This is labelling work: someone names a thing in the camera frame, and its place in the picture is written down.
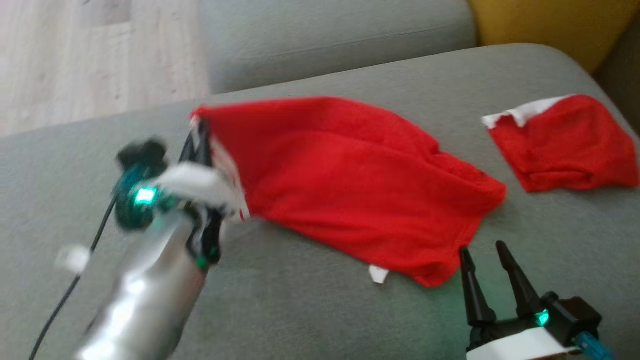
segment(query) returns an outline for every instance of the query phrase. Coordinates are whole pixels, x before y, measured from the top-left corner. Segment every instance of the sofa cushion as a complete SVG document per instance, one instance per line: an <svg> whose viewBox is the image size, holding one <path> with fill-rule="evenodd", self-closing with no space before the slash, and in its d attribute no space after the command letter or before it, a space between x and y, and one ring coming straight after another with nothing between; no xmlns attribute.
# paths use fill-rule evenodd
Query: sofa cushion
<svg viewBox="0 0 640 360"><path fill-rule="evenodd" d="M214 94L474 47L466 0L203 0Z"/></svg>
<svg viewBox="0 0 640 360"><path fill-rule="evenodd" d="M602 313L601 340L635 359L640 313L638 189L527 194L482 125L483 115L564 94L600 99L594 81L559 51L501 45L352 70L203 100L334 95L381 106L416 123L443 151L507 184L470 250L499 318L516 315L495 242L504 240L540 294L581 296ZM52 267L66 243L90 244L118 178L116 152L132 140L164 138L176 159L198 101L2 139L0 285L7 359L23 359L72 280ZM110 222L39 359L68 359L109 293L127 246ZM367 265L259 220L230 230L222 260L186 327L175 359L464 359L469 330L461 278L438 288L390 274L375 285Z"/></svg>

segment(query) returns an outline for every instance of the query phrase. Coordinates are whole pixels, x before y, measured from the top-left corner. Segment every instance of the green led light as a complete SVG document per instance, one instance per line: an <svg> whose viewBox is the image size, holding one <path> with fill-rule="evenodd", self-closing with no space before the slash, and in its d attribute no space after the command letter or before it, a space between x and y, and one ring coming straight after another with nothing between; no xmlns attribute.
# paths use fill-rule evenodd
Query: green led light
<svg viewBox="0 0 640 360"><path fill-rule="evenodd" d="M201 269L201 270L206 269L207 268L207 264L208 264L207 259L204 256L198 256L196 258L196 266L199 269Z"/></svg>
<svg viewBox="0 0 640 360"><path fill-rule="evenodd" d="M149 205L152 204L153 201L156 199L156 195L158 193L158 189L156 188L140 188L140 190L138 190L138 193L136 194L136 198L134 199L134 202L136 203L136 205Z"/></svg>
<svg viewBox="0 0 640 360"><path fill-rule="evenodd" d="M549 311L544 309L542 312L534 315L536 318L536 324L538 326L545 326L545 324L549 321Z"/></svg>

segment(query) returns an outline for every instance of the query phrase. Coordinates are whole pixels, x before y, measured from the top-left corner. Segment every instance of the white fur trim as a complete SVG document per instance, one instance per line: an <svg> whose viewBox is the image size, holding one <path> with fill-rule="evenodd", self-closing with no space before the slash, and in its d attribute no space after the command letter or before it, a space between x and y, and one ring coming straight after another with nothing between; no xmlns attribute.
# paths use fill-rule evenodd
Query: white fur trim
<svg viewBox="0 0 640 360"><path fill-rule="evenodd" d="M487 115L482 117L482 123L489 130L495 129L498 120L503 116L512 116L518 127L524 127L527 125L527 121L532 117L542 114L549 110L553 105L557 104L560 100L566 99L573 95L552 97L551 99L542 99L538 101L528 102L527 104L520 105L515 109L507 110L499 114Z"/></svg>
<svg viewBox="0 0 640 360"><path fill-rule="evenodd" d="M242 187L242 181L240 179L240 173L238 172L236 162L215 136L211 136L209 145L211 146L211 157L214 168L217 168L226 174L231 185L235 189L236 204L239 206L239 213L232 217L231 220L236 222L248 220L251 217L251 213L249 211L249 206L246 203L246 198L244 197L245 192Z"/></svg>

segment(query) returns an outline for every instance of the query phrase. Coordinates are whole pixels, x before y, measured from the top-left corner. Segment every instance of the silver metal cylinder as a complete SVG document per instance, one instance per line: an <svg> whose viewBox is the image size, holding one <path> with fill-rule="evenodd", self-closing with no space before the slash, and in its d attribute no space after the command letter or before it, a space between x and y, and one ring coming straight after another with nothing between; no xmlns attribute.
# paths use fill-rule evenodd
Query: silver metal cylinder
<svg viewBox="0 0 640 360"><path fill-rule="evenodd" d="M173 210L127 250L76 360L160 360L175 350L205 284L186 245L194 221Z"/></svg>

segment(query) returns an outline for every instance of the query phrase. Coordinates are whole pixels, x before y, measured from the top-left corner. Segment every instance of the santa hat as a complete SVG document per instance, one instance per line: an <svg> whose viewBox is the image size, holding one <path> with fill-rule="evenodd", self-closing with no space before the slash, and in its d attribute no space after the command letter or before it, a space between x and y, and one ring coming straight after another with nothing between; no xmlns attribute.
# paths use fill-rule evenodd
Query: santa hat
<svg viewBox="0 0 640 360"><path fill-rule="evenodd" d="M592 97L534 101L483 124L527 192L638 186L633 140Z"/></svg>
<svg viewBox="0 0 640 360"><path fill-rule="evenodd" d="M329 97L194 112L252 215L438 286L505 186L400 116Z"/></svg>

